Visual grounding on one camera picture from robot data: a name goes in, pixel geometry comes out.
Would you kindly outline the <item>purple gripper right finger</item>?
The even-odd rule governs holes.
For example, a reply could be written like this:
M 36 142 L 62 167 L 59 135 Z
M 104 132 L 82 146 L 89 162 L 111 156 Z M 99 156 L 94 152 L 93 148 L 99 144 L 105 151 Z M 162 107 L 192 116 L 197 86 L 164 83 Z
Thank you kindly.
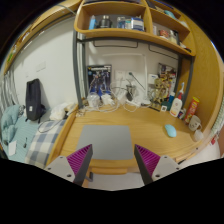
M 134 155 L 145 185 L 180 170 L 179 165 L 169 156 L 159 156 L 139 145 L 135 145 Z

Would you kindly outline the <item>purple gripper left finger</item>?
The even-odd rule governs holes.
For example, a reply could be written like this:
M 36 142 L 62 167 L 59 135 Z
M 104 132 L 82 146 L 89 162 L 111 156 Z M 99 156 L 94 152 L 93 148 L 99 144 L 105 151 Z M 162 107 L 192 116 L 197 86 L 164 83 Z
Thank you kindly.
M 87 145 L 69 156 L 58 156 L 45 170 L 81 186 L 93 155 L 92 145 Z

